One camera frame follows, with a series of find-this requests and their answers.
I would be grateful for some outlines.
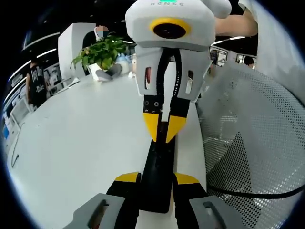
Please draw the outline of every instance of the white desk surface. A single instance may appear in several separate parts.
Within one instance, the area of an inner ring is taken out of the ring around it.
[[[11,147],[7,165],[16,192],[41,228],[61,229],[77,208],[106,193],[116,177],[143,172],[151,138],[142,105],[135,79],[100,83],[86,77],[26,118],[15,149],[20,157],[11,168]],[[176,150],[175,171],[196,177],[206,188],[195,104]],[[136,228],[177,229],[173,204],[168,214],[140,211]]]

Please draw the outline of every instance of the black cable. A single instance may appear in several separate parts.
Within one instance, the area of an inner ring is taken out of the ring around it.
[[[15,158],[14,160],[14,163],[13,163],[13,157],[11,158],[11,167],[13,168],[15,166],[15,163],[17,161],[17,159],[19,158],[19,154],[17,154],[17,157]]]
[[[298,194],[299,192],[303,191],[305,189],[305,185],[298,187],[297,189],[294,189],[290,192],[285,192],[281,194],[255,194],[255,193],[244,193],[244,192],[233,192],[224,190],[221,188],[213,187],[211,185],[207,185],[208,188],[210,188],[213,191],[228,194],[231,196],[236,197],[245,197],[245,198],[255,198],[255,199],[283,199],[287,197],[294,196],[295,194]]]

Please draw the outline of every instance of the black ceiling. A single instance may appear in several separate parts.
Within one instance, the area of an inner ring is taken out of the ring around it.
[[[67,1],[59,0],[53,3],[36,4],[37,14],[30,21],[29,29],[21,37],[22,41],[18,46],[20,54],[11,64],[12,74],[21,65],[48,50],[57,48],[57,39],[59,35],[42,40],[22,51],[23,43],[26,45],[44,36],[63,32],[73,22],[92,22],[105,25],[110,31],[115,31],[118,35],[131,41],[126,32],[124,22],[127,9],[135,0],[81,0]],[[230,0],[232,5],[231,14],[242,14],[243,10],[238,6],[238,0]],[[227,37],[216,37],[216,40],[224,40]],[[227,50],[233,50],[237,53],[256,55],[257,37],[238,39],[217,44],[218,47]],[[53,54],[47,54],[47,57],[55,57]]]

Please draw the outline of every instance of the yellow camera ring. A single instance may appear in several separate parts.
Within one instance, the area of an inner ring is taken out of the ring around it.
[[[178,39],[191,32],[191,26],[176,18],[158,18],[149,25],[150,30],[159,37]]]

